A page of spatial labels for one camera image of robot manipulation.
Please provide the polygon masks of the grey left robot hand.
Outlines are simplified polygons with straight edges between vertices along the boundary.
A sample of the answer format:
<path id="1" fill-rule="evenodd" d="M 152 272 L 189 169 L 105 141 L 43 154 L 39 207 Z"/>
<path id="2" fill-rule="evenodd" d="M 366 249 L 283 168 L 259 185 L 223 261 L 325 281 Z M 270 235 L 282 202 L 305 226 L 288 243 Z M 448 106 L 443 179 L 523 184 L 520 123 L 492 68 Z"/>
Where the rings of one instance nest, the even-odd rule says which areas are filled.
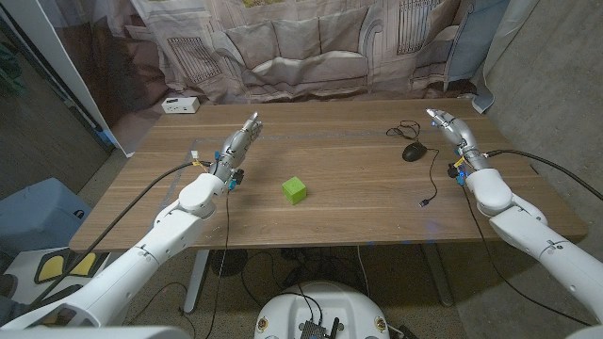
<path id="1" fill-rule="evenodd" d="M 244 161 L 251 144 L 259 137 L 262 127 L 258 113 L 251 114 L 243 126 L 225 140 L 216 162 L 210 166 L 209 173 L 223 182 L 229 181 L 233 171 Z"/>

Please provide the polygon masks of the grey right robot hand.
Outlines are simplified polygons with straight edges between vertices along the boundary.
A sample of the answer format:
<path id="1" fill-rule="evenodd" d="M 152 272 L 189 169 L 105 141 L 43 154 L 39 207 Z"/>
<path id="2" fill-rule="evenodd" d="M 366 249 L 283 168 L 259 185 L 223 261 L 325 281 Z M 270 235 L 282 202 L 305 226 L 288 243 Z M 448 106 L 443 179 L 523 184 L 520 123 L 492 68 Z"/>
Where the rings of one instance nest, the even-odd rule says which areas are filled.
<path id="1" fill-rule="evenodd" d="M 464 121 L 440 109 L 427 108 L 426 112 L 432 118 L 434 125 L 441 129 L 445 138 L 455 146 L 466 163 L 474 170 L 490 168 L 486 157 L 479 150 L 474 135 Z"/>

